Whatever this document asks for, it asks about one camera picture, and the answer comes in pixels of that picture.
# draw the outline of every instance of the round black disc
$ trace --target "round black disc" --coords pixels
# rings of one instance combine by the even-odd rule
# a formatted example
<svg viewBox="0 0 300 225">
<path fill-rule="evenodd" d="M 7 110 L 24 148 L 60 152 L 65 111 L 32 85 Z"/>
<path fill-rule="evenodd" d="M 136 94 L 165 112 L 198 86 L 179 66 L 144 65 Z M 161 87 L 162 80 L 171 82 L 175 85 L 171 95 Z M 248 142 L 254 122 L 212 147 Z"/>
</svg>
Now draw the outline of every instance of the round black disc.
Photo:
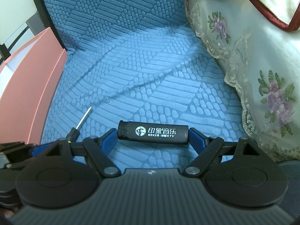
<svg viewBox="0 0 300 225">
<path fill-rule="evenodd" d="M 98 182 L 88 165 L 52 156 L 27 166 L 16 179 L 16 190 L 25 204 L 58 209 L 87 199 Z"/>
<path fill-rule="evenodd" d="M 288 186 L 285 173 L 275 163 L 263 165 L 253 156 L 214 166 L 206 174 L 205 183 L 217 199 L 244 208 L 278 204 Z"/>
<path fill-rule="evenodd" d="M 15 180 L 19 173 L 10 169 L 0 169 L 0 196 L 17 195 Z"/>
</svg>

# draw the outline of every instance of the blue textured fabric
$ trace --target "blue textured fabric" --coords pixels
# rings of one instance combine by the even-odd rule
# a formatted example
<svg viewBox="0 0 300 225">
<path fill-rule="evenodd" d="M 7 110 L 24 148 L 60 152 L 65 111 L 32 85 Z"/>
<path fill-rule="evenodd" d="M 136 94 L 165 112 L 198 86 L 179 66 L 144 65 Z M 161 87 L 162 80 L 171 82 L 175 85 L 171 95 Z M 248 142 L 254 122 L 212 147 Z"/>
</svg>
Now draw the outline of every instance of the blue textured fabric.
<svg viewBox="0 0 300 225">
<path fill-rule="evenodd" d="M 189 125 L 227 141 L 245 136 L 241 104 L 189 27 L 184 0 L 44 0 L 68 48 L 42 142 L 66 136 L 88 107 L 79 141 L 120 120 Z M 182 168 L 188 146 L 119 142 L 125 168 Z"/>
</svg>

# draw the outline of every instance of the floral embroidery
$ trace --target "floral embroidery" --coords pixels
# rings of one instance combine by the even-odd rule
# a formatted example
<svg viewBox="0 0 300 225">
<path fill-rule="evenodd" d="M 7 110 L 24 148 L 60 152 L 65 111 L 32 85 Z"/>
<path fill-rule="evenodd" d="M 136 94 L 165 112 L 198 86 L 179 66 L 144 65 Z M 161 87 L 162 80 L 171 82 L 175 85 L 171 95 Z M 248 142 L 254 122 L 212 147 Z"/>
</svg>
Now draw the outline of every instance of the floral embroidery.
<svg viewBox="0 0 300 225">
<path fill-rule="evenodd" d="M 184 0 L 184 5 L 185 5 L 185 7 L 187 9 L 187 13 L 189 15 L 190 14 L 190 2 L 189 2 L 189 0 Z"/>
<path fill-rule="evenodd" d="M 221 12 L 212 12 L 212 18 L 208 16 L 209 28 L 212 32 L 217 33 L 216 40 L 221 41 L 225 39 L 228 44 L 230 36 L 227 34 L 225 18 L 222 16 Z"/>
<path fill-rule="evenodd" d="M 265 113 L 265 118 L 270 118 L 270 121 L 267 124 L 273 125 L 273 123 L 277 121 L 280 126 L 281 137 L 284 137 L 287 133 L 293 135 L 289 123 L 292 121 L 293 102 L 296 101 L 296 97 L 294 96 L 294 84 L 291 83 L 283 89 L 284 78 L 279 78 L 278 74 L 274 74 L 272 70 L 269 70 L 268 74 L 269 85 L 264 80 L 261 70 L 259 75 L 260 79 L 258 79 L 258 82 L 260 86 L 258 91 L 261 96 L 267 94 L 267 97 L 260 101 L 268 105 L 269 110 Z M 274 127 L 272 131 L 275 134 L 277 133 Z"/>
<path fill-rule="evenodd" d="M 300 161 L 300 146 L 290 148 L 285 146 L 285 138 L 280 134 L 271 134 L 260 128 L 259 116 L 255 110 L 252 94 L 252 85 L 248 80 L 248 39 L 251 36 L 249 29 L 243 32 L 243 35 L 237 38 L 232 48 L 221 48 L 215 46 L 215 42 L 210 39 L 206 31 L 201 26 L 201 0 L 189 4 L 189 13 L 186 13 L 191 28 L 195 31 L 205 45 L 207 52 L 216 59 L 222 59 L 226 62 L 226 73 L 224 81 L 234 87 L 241 98 L 243 107 L 242 120 L 243 128 L 249 137 L 257 142 L 259 147 L 268 154 L 274 162 L 280 161 Z"/>
</svg>

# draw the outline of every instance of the white wall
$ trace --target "white wall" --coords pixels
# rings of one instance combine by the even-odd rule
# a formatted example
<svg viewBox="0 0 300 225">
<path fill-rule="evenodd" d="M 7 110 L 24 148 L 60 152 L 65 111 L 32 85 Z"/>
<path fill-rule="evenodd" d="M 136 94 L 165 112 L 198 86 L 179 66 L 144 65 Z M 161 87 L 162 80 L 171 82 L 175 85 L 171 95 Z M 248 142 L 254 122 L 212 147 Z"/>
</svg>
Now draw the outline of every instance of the white wall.
<svg viewBox="0 0 300 225">
<path fill-rule="evenodd" d="M 0 0 L 0 44 L 36 13 L 33 0 Z"/>
</svg>

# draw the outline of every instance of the ribbed black plastic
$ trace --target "ribbed black plastic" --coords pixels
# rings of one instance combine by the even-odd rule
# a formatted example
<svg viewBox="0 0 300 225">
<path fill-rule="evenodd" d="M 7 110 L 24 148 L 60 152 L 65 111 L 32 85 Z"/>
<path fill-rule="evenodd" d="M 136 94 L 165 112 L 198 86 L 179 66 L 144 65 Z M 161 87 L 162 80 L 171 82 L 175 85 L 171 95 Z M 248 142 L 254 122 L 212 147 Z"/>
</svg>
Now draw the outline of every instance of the ribbed black plastic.
<svg viewBox="0 0 300 225">
<path fill-rule="evenodd" d="M 273 206 L 238 210 L 215 200 L 202 182 L 177 169 L 127 169 L 103 181 L 86 201 L 45 211 L 25 207 L 14 225 L 289 225 L 285 211 Z"/>
</svg>

